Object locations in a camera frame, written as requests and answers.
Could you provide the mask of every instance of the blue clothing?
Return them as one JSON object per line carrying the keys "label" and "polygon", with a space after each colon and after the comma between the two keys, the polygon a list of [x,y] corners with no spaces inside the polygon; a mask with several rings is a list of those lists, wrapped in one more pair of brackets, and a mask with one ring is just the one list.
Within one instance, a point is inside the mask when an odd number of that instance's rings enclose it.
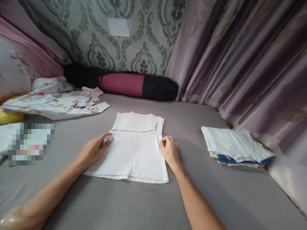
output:
{"label": "blue clothing", "polygon": [[242,161],[242,162],[236,162],[234,159],[232,159],[230,157],[230,159],[228,159],[226,156],[222,155],[222,154],[218,154],[218,160],[221,163],[231,163],[231,164],[235,164],[235,163],[240,163],[240,164],[257,164],[257,165],[269,165],[270,164],[270,159],[265,159],[263,161],[261,161],[261,163],[257,162],[257,161]]}

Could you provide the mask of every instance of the mattress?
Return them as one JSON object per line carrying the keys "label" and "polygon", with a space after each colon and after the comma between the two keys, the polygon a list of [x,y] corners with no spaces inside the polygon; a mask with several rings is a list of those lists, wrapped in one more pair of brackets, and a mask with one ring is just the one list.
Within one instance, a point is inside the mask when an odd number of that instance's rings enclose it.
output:
{"label": "mattress", "polygon": [[[191,178],[228,230],[307,229],[307,222],[265,169],[228,167],[209,156],[202,126],[229,128],[211,107],[157,102],[104,94],[111,105],[100,114],[52,121],[32,116],[28,123],[54,123],[51,151],[31,166],[0,165],[0,216],[25,203],[78,155],[81,147],[108,132],[117,113],[134,111],[165,118],[163,136],[174,137]],[[146,184],[81,175],[43,229],[191,229],[176,178]]]}

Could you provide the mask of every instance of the patterned wallpaper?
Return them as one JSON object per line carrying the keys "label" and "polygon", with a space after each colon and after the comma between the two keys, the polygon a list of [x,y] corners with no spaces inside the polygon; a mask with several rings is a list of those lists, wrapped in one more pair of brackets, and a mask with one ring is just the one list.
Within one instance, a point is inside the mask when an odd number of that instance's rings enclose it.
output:
{"label": "patterned wallpaper", "polygon": [[[85,65],[165,75],[189,0],[21,0],[38,28]],[[129,20],[111,36],[106,17]]]}

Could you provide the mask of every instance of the black and pink bolster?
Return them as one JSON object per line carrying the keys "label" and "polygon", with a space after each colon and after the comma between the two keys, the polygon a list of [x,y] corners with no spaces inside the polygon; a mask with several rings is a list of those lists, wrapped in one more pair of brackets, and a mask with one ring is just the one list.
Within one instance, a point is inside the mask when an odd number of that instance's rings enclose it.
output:
{"label": "black and pink bolster", "polygon": [[172,79],[149,74],[105,71],[97,67],[70,64],[64,67],[64,76],[77,88],[99,87],[107,93],[150,100],[171,101],[178,94],[178,85]]}

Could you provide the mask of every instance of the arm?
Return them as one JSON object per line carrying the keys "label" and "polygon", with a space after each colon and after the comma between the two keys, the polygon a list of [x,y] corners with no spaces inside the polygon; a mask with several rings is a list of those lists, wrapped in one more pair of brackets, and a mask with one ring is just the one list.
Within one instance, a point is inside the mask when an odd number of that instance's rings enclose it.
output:
{"label": "arm", "polygon": [[222,222],[180,162],[179,149],[171,136],[160,142],[161,153],[178,181],[185,210],[193,230],[225,230]]}
{"label": "arm", "polygon": [[23,226],[25,226],[25,220],[29,220],[25,229],[40,229],[77,177],[103,155],[110,143],[110,140],[104,142],[104,139],[110,135],[111,133],[102,134],[87,142],[74,162],[68,165],[37,195],[14,212],[13,218],[21,220]]}

